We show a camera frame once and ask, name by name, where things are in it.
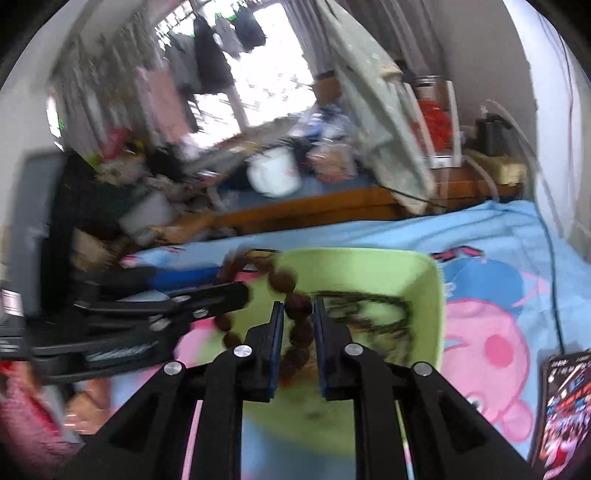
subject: black garment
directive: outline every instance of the black garment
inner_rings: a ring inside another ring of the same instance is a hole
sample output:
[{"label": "black garment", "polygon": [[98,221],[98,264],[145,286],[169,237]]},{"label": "black garment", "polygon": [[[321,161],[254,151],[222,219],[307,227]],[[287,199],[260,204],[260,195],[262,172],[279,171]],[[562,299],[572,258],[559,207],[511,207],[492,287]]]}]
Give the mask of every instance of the black garment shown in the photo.
[{"label": "black garment", "polygon": [[252,52],[254,47],[262,47],[267,43],[267,38],[261,26],[249,8],[240,7],[236,12],[236,19],[232,23],[236,29],[238,40],[242,43],[245,51]]},{"label": "black garment", "polygon": [[201,93],[221,93],[234,85],[230,65],[222,49],[213,38],[213,30],[207,21],[197,15],[193,23],[195,30],[195,60],[202,84]]}]

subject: white label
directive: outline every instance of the white label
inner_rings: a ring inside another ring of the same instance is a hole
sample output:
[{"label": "white label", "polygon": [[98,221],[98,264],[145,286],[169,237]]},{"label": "white label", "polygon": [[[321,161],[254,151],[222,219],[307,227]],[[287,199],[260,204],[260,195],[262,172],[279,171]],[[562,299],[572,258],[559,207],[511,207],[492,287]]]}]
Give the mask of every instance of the white label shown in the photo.
[{"label": "white label", "polygon": [[22,301],[20,293],[9,290],[2,290],[2,302],[4,304],[4,312],[7,315],[15,315],[17,317],[24,316],[22,312]]}]

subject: green container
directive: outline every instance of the green container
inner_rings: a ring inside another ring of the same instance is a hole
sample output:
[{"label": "green container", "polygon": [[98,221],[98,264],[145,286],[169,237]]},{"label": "green container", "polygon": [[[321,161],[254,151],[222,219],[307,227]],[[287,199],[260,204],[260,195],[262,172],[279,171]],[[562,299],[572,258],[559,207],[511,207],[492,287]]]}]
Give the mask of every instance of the green container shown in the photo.
[{"label": "green container", "polygon": [[[437,264],[428,256],[411,251],[373,248],[302,248],[278,254],[276,268],[297,274],[297,290],[355,291],[400,296],[411,304],[413,349],[410,364],[426,361],[436,368],[443,353],[444,295]],[[285,295],[274,293],[267,278],[249,284],[251,301],[231,314],[232,331],[245,337],[247,330],[268,321],[273,302]],[[370,317],[379,322],[392,307],[374,305]],[[285,319],[282,349],[289,346],[292,321]],[[222,351],[222,335],[216,334],[201,354],[211,361]],[[353,339],[366,343],[363,335]],[[352,401],[327,402],[320,396],[318,377],[299,378],[279,388],[270,404],[245,403],[244,416],[259,426],[317,452],[355,454]]]}]

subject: pink cheek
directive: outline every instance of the pink cheek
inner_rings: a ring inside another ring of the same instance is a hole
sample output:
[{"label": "pink cheek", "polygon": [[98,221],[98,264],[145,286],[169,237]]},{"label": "pink cheek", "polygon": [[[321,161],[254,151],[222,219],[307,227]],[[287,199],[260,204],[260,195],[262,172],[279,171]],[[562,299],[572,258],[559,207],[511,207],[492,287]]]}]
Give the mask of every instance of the pink cheek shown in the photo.
[{"label": "pink cheek", "polygon": [[484,353],[488,362],[497,368],[506,368],[513,363],[513,346],[501,335],[491,335],[484,344]]}]

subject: cartoon eye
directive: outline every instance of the cartoon eye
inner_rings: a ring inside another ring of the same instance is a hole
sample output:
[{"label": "cartoon eye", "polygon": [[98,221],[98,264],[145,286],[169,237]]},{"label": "cartoon eye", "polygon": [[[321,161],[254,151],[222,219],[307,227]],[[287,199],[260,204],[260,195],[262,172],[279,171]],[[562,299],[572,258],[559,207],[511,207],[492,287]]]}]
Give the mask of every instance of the cartoon eye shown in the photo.
[{"label": "cartoon eye", "polygon": [[468,403],[478,410],[478,413],[482,413],[484,410],[484,402],[477,395],[470,395],[467,399]]}]

